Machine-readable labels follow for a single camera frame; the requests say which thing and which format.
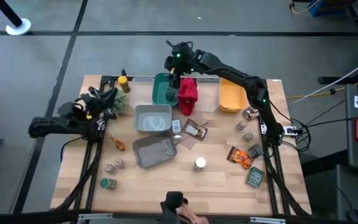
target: red towel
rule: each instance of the red towel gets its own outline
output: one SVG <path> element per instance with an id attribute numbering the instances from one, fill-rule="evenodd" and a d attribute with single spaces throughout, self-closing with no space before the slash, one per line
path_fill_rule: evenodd
<path id="1" fill-rule="evenodd" d="M 180 111 L 189 116 L 194 109 L 194 105 L 198 100 L 197 84 L 192 78 L 184 78 L 180 80 L 180 88 L 178 92 L 178 101 Z"/>

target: gray floor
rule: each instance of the gray floor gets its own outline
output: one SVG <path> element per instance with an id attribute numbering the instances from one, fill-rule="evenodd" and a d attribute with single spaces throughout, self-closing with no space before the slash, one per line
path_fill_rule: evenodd
<path id="1" fill-rule="evenodd" d="M 30 19 L 32 30 L 72 31 L 80 0 L 8 1 Z M 297 3 L 300 10 L 307 4 Z M 358 2 L 355 7 L 358 13 Z M 340 16 L 294 15 L 288 1 L 243 0 L 89 0 L 80 31 L 244 31 L 358 32 L 347 12 Z M 0 36 L 0 213 L 11 212 L 32 154 L 27 128 L 43 116 L 59 74 L 70 36 Z M 263 78 L 283 80 L 288 96 L 321 88 L 319 76 L 342 76 L 358 66 L 358 37 L 224 37 L 224 36 L 79 36 L 68 63 L 56 106 L 73 100 L 84 75 L 155 75 L 172 42 L 193 41 L 233 67 Z M 290 106 L 291 116 L 308 122 L 344 99 L 310 98 Z M 344 105 L 319 121 L 345 117 Z M 318 157 L 346 148 L 345 124 L 311 130 L 311 150 Z M 59 151 L 68 136 L 47 136 L 24 212 L 49 209 L 60 167 Z M 307 155 L 301 155 L 307 161 Z"/>

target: wooden tabletop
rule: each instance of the wooden tabletop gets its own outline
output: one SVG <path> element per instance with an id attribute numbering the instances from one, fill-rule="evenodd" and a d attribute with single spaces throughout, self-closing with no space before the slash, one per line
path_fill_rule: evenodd
<path id="1" fill-rule="evenodd" d="M 99 87 L 100 80 L 101 75 L 86 75 L 81 93 L 86 93 L 89 86 Z M 270 100 L 289 117 L 281 80 L 267 80 L 267 84 Z M 173 118 L 179 116 L 180 113 L 177 110 L 174 109 Z M 120 116 L 117 120 L 108 121 L 92 210 L 109 213 L 158 214 L 161 213 L 160 202 L 165 200 L 166 193 L 178 190 L 182 191 L 189 200 L 191 209 L 200 215 L 271 215 L 266 175 L 260 187 L 255 189 L 245 183 L 249 170 L 226 160 L 232 146 L 246 151 L 253 144 L 261 143 L 257 119 L 248 121 L 246 128 L 238 131 L 236 124 L 245 119 L 242 113 L 225 113 L 219 109 L 214 113 L 200 111 L 193 113 L 209 120 L 206 126 L 208 133 L 204 141 L 198 141 L 192 149 L 178 144 L 178 153 L 174 159 L 148 169 L 137 165 L 132 149 L 132 143 L 136 139 L 147 136 L 147 134 L 138 133 L 133 128 L 133 109 L 128 106 L 126 115 Z M 274 109 L 273 113 L 278 122 L 284 126 L 290 125 L 290 122 Z M 247 131 L 254 134 L 251 142 L 244 142 L 241 138 Z M 122 141 L 126 145 L 126 150 L 118 151 L 110 136 Z M 295 144 L 293 138 L 284 137 L 283 140 Z M 67 145 L 51 208 L 60 205 L 77 184 L 85 148 L 86 141 L 82 140 Z M 311 212 L 298 152 L 285 144 L 282 144 L 279 149 L 286 186 L 302 208 Z M 206 167 L 201 172 L 193 170 L 193 163 L 197 157 L 206 159 Z M 104 165 L 113 164 L 117 158 L 125 161 L 125 168 L 117 170 L 115 174 L 106 173 L 103 169 Z M 252 166 L 266 173 L 262 157 L 257 158 Z M 98 183 L 103 177 L 116 180 L 116 188 L 114 190 L 102 189 Z M 280 191 L 277 186 L 275 189 L 278 209 L 283 213 Z M 83 191 L 81 208 L 85 207 L 87 193 L 88 184 Z"/>

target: plastic packet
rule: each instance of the plastic packet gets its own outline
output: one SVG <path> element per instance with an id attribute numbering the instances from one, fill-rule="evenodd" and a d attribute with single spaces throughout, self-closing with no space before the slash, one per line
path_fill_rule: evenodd
<path id="1" fill-rule="evenodd" d="M 230 162 L 242 165 L 246 169 L 250 168 L 252 162 L 254 161 L 254 159 L 250 155 L 246 154 L 245 152 L 234 146 L 231 147 L 229 155 L 227 155 L 227 159 Z"/>
<path id="2" fill-rule="evenodd" d="M 208 128 L 198 126 L 192 119 L 187 119 L 182 131 L 195 137 L 200 141 L 203 141 L 208 131 Z"/>

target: white base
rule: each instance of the white base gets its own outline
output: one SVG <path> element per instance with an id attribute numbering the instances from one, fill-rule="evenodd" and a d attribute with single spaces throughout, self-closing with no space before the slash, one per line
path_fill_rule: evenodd
<path id="1" fill-rule="evenodd" d="M 29 29 L 31 28 L 30 20 L 24 18 L 21 19 L 22 19 L 22 25 L 19 27 L 12 28 L 10 26 L 6 26 L 6 32 L 9 35 L 23 35 L 27 31 L 29 31 Z"/>

